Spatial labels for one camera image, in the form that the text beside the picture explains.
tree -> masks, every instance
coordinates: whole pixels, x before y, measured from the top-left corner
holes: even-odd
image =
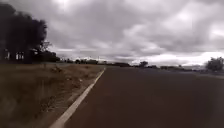
[[[223,69],[223,62],[224,59],[222,57],[211,58],[206,64],[206,69],[211,71],[221,71]]]
[[[6,36],[10,27],[10,20],[16,10],[9,4],[0,2],[0,60],[7,57]]]
[[[142,62],[140,62],[139,67],[145,67],[147,65],[148,65],[147,61],[142,61]]]
[[[10,60],[15,61],[16,55],[25,62],[31,62],[32,52],[40,54],[46,49],[45,38],[47,25],[43,20],[33,19],[29,14],[18,12],[10,20],[10,30],[7,35],[6,48],[10,53]]]

cloudy sky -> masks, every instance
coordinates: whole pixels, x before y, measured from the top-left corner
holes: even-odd
[[[224,0],[4,0],[45,19],[51,50],[159,65],[224,57]]]

road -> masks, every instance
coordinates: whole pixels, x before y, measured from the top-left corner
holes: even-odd
[[[108,68],[66,128],[224,128],[224,80]]]

white road line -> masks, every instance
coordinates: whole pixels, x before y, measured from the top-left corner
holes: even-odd
[[[96,78],[96,80],[91,84],[83,93],[81,96],[78,97],[78,99],[63,113],[61,117],[59,117],[53,125],[50,126],[50,128],[64,128],[64,124],[66,121],[75,113],[78,106],[82,103],[82,101],[85,99],[85,97],[88,95],[90,90],[93,88],[93,86],[96,84],[98,79],[102,76],[106,69],[99,74],[99,76]]]

flat grassland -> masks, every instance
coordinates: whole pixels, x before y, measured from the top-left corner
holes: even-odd
[[[0,64],[0,127],[47,127],[102,71],[75,64]]]

